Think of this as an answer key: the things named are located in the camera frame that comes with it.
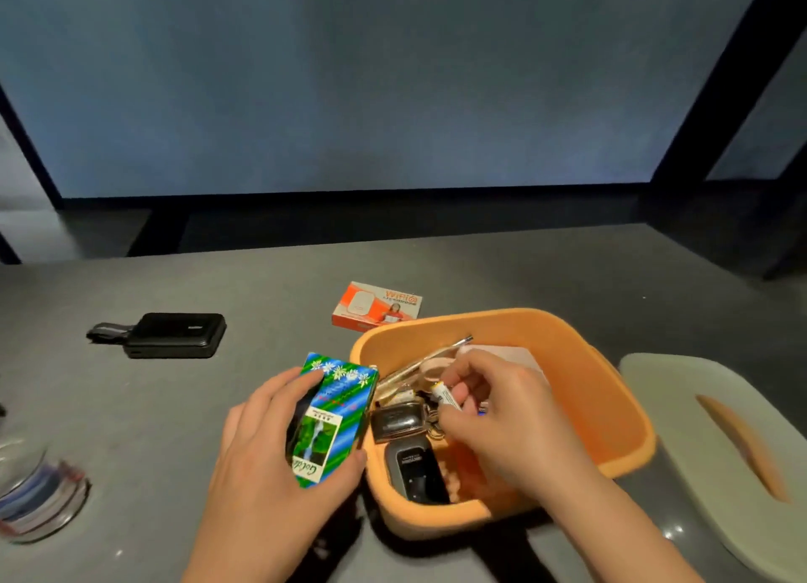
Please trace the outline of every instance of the orange and white package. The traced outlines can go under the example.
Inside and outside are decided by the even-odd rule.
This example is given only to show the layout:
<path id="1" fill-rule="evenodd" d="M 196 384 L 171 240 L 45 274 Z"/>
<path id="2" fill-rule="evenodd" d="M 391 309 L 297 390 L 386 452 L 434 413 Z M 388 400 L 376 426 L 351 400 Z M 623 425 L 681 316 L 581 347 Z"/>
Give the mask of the orange and white package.
<path id="1" fill-rule="evenodd" d="M 331 315 L 331 323 L 367 332 L 376 326 L 417 318 L 422 296 L 351 281 Z"/>

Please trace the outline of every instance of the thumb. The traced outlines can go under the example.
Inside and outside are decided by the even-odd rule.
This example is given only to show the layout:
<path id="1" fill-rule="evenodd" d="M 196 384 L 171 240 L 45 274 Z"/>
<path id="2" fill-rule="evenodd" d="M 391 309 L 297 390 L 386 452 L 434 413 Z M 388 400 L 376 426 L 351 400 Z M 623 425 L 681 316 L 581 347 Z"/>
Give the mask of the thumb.
<path id="1" fill-rule="evenodd" d="M 308 490 L 314 494 L 318 511 L 326 521 L 358 487 L 365 464 L 367 453 L 363 449 L 354 451 L 331 473 L 331 476 L 328 476 L 328 479 Z"/>
<path id="2" fill-rule="evenodd" d="M 440 427 L 447 435 L 468 445 L 474 451 L 484 453 L 487 419 L 463 413 L 449 405 L 440 406 L 439 415 Z"/>

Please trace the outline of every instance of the printed waterfall image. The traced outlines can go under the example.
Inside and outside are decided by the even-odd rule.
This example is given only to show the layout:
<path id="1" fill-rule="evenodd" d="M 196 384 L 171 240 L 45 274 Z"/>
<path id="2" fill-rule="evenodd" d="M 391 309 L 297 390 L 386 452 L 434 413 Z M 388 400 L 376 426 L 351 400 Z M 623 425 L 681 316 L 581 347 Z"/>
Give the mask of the printed waterfall image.
<path id="1" fill-rule="evenodd" d="M 294 455 L 321 466 L 328 457 L 337 426 L 313 417 L 304 417 L 300 423 Z"/>

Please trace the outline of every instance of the gray table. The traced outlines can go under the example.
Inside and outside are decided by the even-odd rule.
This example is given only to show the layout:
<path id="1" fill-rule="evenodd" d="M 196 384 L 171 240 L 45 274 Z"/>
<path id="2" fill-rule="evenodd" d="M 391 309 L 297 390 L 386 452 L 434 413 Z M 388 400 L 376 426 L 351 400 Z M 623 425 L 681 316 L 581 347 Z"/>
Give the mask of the gray table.
<path id="1" fill-rule="evenodd" d="M 4 583 L 178 580 L 227 408 L 308 351 L 348 354 L 358 334 L 329 316 L 350 280 L 421 294 L 423 316 L 546 309 L 613 363 L 634 351 L 712 358 L 807 429 L 807 322 L 645 226 L 0 266 L 3 434 L 49 441 L 95 483 L 58 535 L 0 545 Z M 157 310 L 224 313 L 216 356 L 130 360 L 84 338 L 96 322 Z M 707 581 L 758 580 L 704 525 L 662 451 L 620 483 Z M 367 521 L 332 580 L 473 583 L 506 580 L 509 565 L 545 580 L 530 546 L 558 581 L 589 580 L 548 523 L 424 546 Z"/>

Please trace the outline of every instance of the left hand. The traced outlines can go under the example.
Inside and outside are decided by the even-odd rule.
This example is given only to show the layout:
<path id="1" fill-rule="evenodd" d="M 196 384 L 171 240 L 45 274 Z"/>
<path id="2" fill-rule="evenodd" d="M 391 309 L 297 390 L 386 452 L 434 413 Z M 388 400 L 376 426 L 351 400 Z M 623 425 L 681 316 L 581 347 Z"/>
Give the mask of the left hand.
<path id="1" fill-rule="evenodd" d="M 320 528 L 356 489 L 367 455 L 356 451 L 315 487 L 302 489 L 286 459 L 295 405 L 322 380 L 290 368 L 230 409 L 190 562 L 182 583 L 280 583 Z"/>

